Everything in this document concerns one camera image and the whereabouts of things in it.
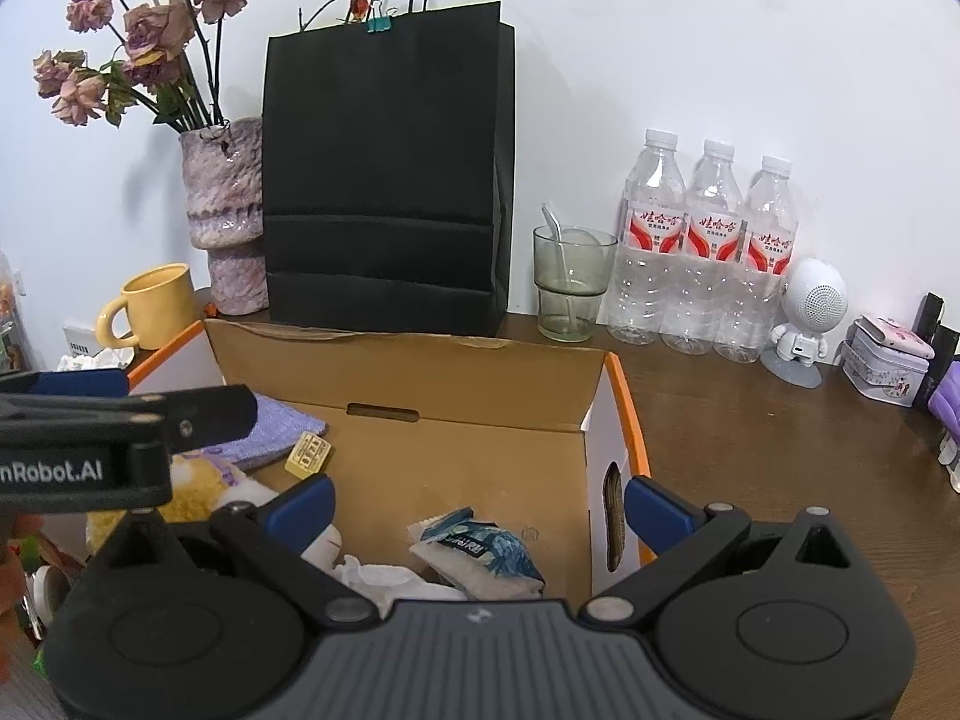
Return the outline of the person left hand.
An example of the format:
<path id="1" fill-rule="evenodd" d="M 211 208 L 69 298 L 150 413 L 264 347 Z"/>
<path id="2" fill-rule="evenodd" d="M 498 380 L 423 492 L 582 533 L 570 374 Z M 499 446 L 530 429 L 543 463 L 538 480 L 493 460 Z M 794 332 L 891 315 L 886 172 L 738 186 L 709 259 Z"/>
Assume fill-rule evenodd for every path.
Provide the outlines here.
<path id="1" fill-rule="evenodd" d="M 0 681 L 10 679 L 11 642 L 18 628 L 14 608 L 20 605 L 25 594 L 26 580 L 20 558 L 10 546 L 12 539 L 37 535 L 44 525 L 40 515 L 18 515 L 11 525 L 8 535 L 2 538 L 2 564 L 0 564 L 0 613 L 2 613 L 2 633 L 0 634 Z"/>

